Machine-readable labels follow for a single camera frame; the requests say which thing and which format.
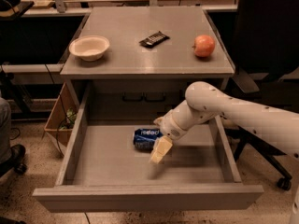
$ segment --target concrete floor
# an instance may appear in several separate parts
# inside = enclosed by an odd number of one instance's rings
[[[53,187],[62,163],[57,148],[43,129],[45,122],[13,122],[20,137],[11,145],[24,144],[27,149],[24,175],[13,171],[0,178],[0,217],[23,220],[27,224],[84,224],[83,213],[53,214],[33,197],[35,188]],[[289,223],[292,201],[299,182],[299,163],[282,156],[278,159],[293,175],[292,189],[283,191],[276,187],[280,174],[254,149],[247,146],[237,163],[245,184],[261,184],[264,194],[247,210],[238,211],[184,211],[184,212],[129,212],[88,213],[92,224],[101,223],[199,223],[199,224],[257,224]]]

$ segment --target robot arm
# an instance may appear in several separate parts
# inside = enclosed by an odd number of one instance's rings
[[[230,97],[205,82],[186,90],[186,100],[155,123],[164,135],[156,140],[150,161],[158,163],[195,124],[221,115],[268,144],[299,160],[299,114]],[[290,224],[299,223],[299,188]]]

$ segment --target white bowl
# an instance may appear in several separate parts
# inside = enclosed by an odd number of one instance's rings
[[[86,35],[74,40],[69,46],[69,51],[84,61],[92,62],[100,59],[109,46],[109,40],[105,37]]]

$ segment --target wheel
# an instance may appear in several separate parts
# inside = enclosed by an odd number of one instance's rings
[[[292,182],[287,178],[280,178],[278,181],[278,187],[283,190],[290,190],[292,186]]]
[[[15,172],[19,175],[23,175],[27,171],[27,166],[24,163],[19,163],[14,168]]]

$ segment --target apple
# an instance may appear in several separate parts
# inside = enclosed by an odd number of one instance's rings
[[[194,40],[193,52],[198,57],[208,57],[215,48],[215,40],[210,35],[199,35]]]

